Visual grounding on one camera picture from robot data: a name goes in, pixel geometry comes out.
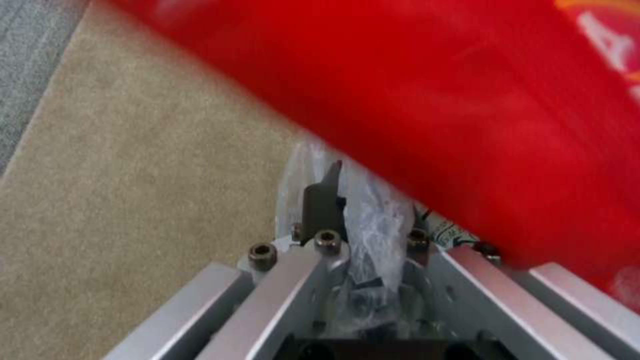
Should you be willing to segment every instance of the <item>screw hole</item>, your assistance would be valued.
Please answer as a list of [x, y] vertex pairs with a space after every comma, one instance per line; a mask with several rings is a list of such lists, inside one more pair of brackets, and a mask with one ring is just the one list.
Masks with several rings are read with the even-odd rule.
[[271, 249], [267, 245], [258, 245], [253, 249], [253, 251], [258, 255], [265, 255], [269, 254]]
[[320, 239], [324, 240], [324, 241], [331, 241], [335, 238], [335, 236], [332, 233], [329, 233], [328, 231], [325, 233], [320, 234]]
[[414, 240], [424, 240], [427, 237], [427, 234], [420, 229], [413, 229], [409, 233], [409, 237]]

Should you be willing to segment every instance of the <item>beige carpet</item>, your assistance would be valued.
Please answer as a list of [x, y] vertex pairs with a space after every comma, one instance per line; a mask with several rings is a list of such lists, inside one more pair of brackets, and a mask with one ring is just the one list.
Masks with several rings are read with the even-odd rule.
[[91, 5], [0, 185], [0, 358], [95, 359], [273, 234], [293, 130]]

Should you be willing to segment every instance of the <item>gray carpet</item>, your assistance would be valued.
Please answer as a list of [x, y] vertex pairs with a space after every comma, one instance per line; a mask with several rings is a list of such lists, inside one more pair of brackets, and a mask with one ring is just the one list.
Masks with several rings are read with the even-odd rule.
[[0, 179], [0, 359], [99, 359], [273, 238], [292, 131], [97, 3]]
[[88, 0], [0, 0], [0, 175]]

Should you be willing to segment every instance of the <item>black plastic part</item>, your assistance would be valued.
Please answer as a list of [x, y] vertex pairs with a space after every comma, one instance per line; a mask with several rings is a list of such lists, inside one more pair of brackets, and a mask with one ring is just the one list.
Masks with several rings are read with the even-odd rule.
[[498, 341], [344, 339], [305, 340], [289, 337], [274, 360], [515, 360]]
[[302, 246], [320, 230], [333, 230], [347, 241], [344, 227], [344, 207], [346, 199], [338, 196], [338, 182], [342, 162], [336, 161], [324, 175], [321, 182], [305, 188], [302, 200], [302, 225], [300, 243]]

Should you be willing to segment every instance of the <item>red fabric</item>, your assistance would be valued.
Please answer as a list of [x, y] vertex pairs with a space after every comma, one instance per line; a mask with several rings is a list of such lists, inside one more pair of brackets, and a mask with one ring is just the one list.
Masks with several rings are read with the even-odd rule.
[[640, 266], [639, 108], [550, 1], [113, 2], [513, 266]]

